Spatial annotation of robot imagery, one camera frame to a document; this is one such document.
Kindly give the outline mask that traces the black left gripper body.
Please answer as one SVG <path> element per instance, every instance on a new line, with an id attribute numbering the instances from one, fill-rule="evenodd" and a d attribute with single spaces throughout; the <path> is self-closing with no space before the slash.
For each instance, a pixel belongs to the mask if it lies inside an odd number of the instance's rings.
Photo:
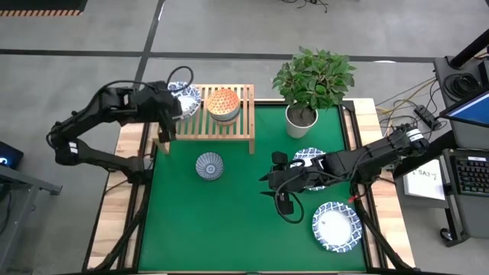
<path id="1" fill-rule="evenodd" d="M 160 143 L 171 142 L 176 139 L 176 122 L 173 119 L 176 115 L 176 99 L 167 91 L 165 82 L 151 82 L 150 85 L 156 89 L 152 122 L 160 126 L 158 140 Z"/>

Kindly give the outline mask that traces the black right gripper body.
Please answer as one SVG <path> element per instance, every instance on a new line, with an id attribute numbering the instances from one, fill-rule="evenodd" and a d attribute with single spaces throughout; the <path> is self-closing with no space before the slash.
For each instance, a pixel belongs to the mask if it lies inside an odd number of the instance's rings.
<path id="1" fill-rule="evenodd" d="M 270 172 L 276 171 L 275 181 L 268 181 L 270 191 L 274 191 L 274 204 L 279 215 L 294 213 L 290 195 L 307 189 L 324 189 L 325 176 L 321 158 L 322 151 L 299 151 L 290 160 L 287 154 L 275 151 L 271 154 L 273 166 Z"/>

